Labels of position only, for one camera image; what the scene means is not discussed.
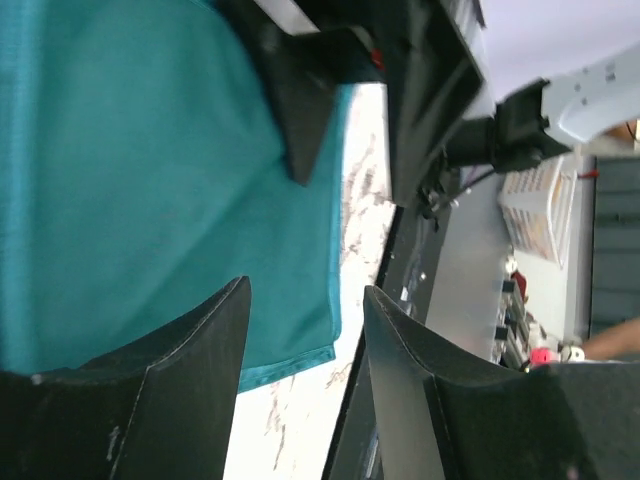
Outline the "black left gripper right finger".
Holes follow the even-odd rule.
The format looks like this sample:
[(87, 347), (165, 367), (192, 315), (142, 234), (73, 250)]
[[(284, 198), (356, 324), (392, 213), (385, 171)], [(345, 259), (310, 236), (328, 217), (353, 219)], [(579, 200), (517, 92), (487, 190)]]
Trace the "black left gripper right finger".
[(481, 359), (364, 292), (383, 472), (406, 479), (635, 479), (637, 363)]

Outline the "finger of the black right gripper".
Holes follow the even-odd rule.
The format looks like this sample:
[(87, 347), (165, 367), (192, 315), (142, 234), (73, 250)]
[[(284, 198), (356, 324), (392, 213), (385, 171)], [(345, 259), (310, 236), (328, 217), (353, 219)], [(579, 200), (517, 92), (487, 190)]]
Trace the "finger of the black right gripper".
[(249, 23), (256, 62), (286, 146), (291, 178), (309, 184), (338, 87), (344, 29), (292, 36), (275, 23)]
[(483, 83), (444, 1), (384, 3), (392, 200), (409, 205)]

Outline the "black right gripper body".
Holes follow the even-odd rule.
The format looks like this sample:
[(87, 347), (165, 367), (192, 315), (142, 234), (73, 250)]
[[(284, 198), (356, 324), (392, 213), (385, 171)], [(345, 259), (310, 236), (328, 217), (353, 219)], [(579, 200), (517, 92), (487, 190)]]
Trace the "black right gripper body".
[(450, 17), (439, 1), (222, 1), (267, 85), (443, 85)]

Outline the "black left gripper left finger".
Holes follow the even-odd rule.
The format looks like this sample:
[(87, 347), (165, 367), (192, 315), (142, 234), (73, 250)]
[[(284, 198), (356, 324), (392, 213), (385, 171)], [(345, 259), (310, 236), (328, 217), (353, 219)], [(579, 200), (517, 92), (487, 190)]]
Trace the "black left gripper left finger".
[(5, 479), (219, 479), (251, 305), (247, 277), (76, 369), (1, 375)]

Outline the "teal cloth napkin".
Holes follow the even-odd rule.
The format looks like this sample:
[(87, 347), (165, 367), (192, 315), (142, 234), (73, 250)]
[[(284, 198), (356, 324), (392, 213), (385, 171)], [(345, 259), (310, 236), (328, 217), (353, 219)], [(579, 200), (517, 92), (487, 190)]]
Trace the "teal cloth napkin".
[(242, 275), (242, 390), (334, 359), (353, 84), (296, 183), (220, 2), (2, 3), (4, 369), (77, 367)]

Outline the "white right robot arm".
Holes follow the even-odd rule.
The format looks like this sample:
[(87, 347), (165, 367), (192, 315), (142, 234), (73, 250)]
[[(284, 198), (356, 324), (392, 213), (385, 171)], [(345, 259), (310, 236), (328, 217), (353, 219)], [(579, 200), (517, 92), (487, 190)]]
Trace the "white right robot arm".
[(391, 197), (435, 211), (448, 203), (448, 170), (522, 171), (586, 142), (639, 110), (639, 49), (509, 94), (492, 113), (465, 118), (484, 78), (470, 49), (476, 2), (305, 1), (320, 27), (283, 31), (254, 1), (219, 9), (249, 50), (286, 145), (291, 178), (312, 176), (341, 84), (387, 87)]

